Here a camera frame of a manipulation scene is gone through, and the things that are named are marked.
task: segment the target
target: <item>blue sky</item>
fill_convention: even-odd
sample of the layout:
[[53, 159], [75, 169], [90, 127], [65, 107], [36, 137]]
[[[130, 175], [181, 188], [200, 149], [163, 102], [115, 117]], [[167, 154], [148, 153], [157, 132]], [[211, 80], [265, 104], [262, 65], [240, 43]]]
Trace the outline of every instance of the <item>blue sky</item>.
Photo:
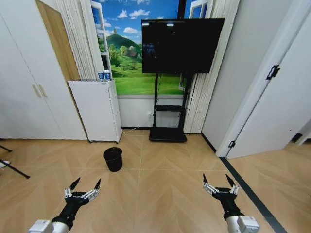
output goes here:
[[95, 0], [102, 4], [106, 34], [117, 34], [141, 42], [141, 20], [177, 18], [179, 0]]

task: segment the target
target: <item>green hill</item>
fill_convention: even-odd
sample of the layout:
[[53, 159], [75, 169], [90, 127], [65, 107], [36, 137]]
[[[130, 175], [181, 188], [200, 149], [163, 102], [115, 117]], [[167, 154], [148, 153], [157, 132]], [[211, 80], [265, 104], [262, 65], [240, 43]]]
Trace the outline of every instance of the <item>green hill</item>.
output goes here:
[[107, 37], [107, 44], [110, 46], [111, 44], [114, 44], [116, 49], [120, 49], [122, 45], [126, 47], [130, 47], [131, 45], [136, 48], [136, 51], [140, 51], [140, 46], [136, 44], [133, 40], [126, 39], [118, 34], [112, 34]]

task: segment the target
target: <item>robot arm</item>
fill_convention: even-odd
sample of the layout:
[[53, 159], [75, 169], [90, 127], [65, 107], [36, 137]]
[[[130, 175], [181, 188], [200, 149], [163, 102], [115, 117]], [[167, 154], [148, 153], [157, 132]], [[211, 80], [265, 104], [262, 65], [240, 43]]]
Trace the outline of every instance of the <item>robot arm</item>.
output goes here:
[[79, 180], [80, 178], [65, 189], [66, 206], [59, 216], [53, 218], [52, 221], [37, 220], [28, 233], [68, 233], [70, 231], [79, 208], [98, 196], [101, 184], [101, 179], [99, 179], [94, 189], [88, 192], [72, 192]]
[[239, 186], [226, 174], [230, 188], [214, 188], [203, 174], [203, 188], [220, 201], [224, 209], [224, 219], [228, 224], [229, 233], [256, 233], [259, 231], [259, 224], [254, 217], [244, 216], [236, 206], [234, 200], [238, 195]]

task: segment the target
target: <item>tv stand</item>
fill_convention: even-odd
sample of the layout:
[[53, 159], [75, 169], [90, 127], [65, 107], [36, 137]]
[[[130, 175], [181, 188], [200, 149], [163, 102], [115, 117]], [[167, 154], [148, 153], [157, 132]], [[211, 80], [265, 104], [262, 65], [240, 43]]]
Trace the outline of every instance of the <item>tv stand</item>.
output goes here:
[[[155, 105], [154, 105], [154, 123], [153, 127], [150, 129], [149, 140], [157, 142], [186, 142], [187, 138], [184, 133], [184, 124], [186, 117], [186, 100], [188, 92], [191, 86], [192, 74], [183, 74], [187, 78], [186, 88], [183, 96], [182, 106], [179, 105], [158, 105], [157, 96], [158, 96], [158, 73], [155, 74]], [[157, 127], [156, 126], [156, 112], [180, 112], [180, 118], [177, 128], [169, 127]]]

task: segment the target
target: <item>flat screen tv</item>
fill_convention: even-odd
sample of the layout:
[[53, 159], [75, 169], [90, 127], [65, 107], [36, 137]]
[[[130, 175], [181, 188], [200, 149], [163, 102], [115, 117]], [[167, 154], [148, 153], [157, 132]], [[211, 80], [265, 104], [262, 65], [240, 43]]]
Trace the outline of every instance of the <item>flat screen tv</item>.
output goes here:
[[142, 72], [209, 73], [224, 21], [142, 20]]

